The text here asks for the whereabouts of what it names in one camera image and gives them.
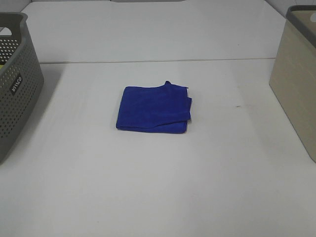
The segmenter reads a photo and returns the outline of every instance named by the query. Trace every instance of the white tabletop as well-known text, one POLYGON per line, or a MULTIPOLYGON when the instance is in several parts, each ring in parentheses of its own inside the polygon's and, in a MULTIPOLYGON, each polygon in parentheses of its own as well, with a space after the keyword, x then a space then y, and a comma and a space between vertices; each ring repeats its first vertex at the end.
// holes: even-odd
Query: white tabletop
POLYGON ((0 166, 3 237, 314 237, 316 165, 268 81, 274 60, 42 65, 0 166), (125 86, 189 87, 185 134, 115 128, 125 86))
POLYGON ((274 58, 285 19, 264 0, 33 2, 41 62, 274 58))

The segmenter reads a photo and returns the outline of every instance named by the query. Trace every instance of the beige basket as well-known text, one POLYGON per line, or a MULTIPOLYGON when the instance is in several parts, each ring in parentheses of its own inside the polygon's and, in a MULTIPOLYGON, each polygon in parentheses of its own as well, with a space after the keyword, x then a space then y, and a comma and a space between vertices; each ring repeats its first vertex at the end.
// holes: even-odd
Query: beige basket
POLYGON ((270 86, 310 157, 316 161, 316 6, 292 6, 270 86))

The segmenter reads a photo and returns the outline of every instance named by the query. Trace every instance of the microfiber towel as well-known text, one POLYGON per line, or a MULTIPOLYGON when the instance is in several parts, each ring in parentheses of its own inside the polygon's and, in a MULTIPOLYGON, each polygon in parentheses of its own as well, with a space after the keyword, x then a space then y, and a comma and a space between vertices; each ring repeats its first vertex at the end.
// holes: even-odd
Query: microfiber towel
POLYGON ((187 87, 170 82, 159 87, 125 88, 116 127, 138 132, 184 133, 191 118, 187 87))

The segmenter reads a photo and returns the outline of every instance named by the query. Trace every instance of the basket rim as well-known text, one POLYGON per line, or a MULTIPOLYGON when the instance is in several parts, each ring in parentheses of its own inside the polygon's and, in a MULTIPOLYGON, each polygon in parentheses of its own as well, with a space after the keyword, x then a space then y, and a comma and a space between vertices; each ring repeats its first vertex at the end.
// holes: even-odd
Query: basket rim
POLYGON ((15 60, 15 55, 19 55, 21 51, 23 50, 24 46, 26 45, 26 35, 25 33, 25 28, 26 28, 26 20, 28 19, 27 14, 23 12, 0 12, 0 15, 2 14, 14 14, 14 15, 20 15, 22 16, 22 19, 20 21, 20 32, 21 32, 21 43, 20 45, 16 48, 12 56, 9 58, 9 60, 4 64, 4 66, 0 69, 0 77, 7 71, 7 69, 11 66, 12 62, 15 60))
POLYGON ((293 12, 315 11, 316 5, 294 5, 290 6, 286 13, 286 19, 316 48, 316 33, 308 28, 293 12))

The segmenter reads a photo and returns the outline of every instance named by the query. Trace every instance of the basket label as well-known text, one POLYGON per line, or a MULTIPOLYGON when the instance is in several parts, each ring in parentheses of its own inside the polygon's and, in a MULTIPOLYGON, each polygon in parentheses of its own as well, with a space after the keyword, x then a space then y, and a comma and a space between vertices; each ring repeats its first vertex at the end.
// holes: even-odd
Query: basket label
POLYGON ((10 91, 12 95, 15 95, 16 91, 18 90, 22 82, 23 82, 22 76, 21 74, 18 74, 18 76, 16 77, 16 79, 14 80, 13 84, 10 87, 10 91))

